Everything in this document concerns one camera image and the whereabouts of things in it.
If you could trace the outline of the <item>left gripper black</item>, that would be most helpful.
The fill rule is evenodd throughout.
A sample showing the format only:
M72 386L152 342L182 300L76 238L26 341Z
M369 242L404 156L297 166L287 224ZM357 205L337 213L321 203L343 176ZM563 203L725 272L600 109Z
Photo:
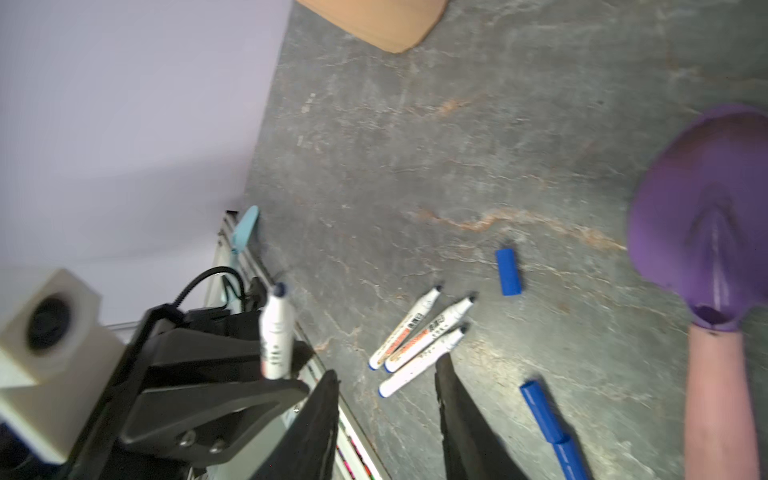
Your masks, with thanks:
M258 320L148 310L60 478L182 479L232 459L309 394L299 380L263 380Z

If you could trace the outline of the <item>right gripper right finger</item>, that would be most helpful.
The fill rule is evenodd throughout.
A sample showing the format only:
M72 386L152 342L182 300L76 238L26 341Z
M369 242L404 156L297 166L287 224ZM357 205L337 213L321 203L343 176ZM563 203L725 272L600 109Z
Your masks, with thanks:
M451 356L436 362L436 396L446 478L524 479L455 372Z

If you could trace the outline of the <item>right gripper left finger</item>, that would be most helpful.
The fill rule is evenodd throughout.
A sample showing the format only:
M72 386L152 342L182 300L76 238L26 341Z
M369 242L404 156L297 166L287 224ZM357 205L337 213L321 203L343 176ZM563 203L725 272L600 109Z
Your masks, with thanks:
M252 479L331 479L339 430L339 380L324 373L303 408Z

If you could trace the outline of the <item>white marker pen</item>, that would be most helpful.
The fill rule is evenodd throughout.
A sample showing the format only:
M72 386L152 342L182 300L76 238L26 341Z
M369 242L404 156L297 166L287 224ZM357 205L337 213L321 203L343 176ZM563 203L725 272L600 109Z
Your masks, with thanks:
M428 368L435 365L443 355L450 353L464 339L468 330L469 325L464 323L458 328L441 336L432 345L427 347L402 368L392 374L388 379L384 380L378 388L379 396L381 398L391 397L405 385L424 373Z
M464 315L475 304L475 301L476 297L474 295L468 296L443 310L427 326L420 330L411 340L401 346L385 361L385 370L388 373L396 372L439 339L443 334L455 328Z
M295 311L287 287L276 283L259 319L261 373L267 380L291 376Z
M397 350L421 320L430 312L436 300L441 295L442 290L442 285L435 285L415 302L404 318L395 327L393 332L370 357L368 367L371 370L378 370L384 365L385 361Z

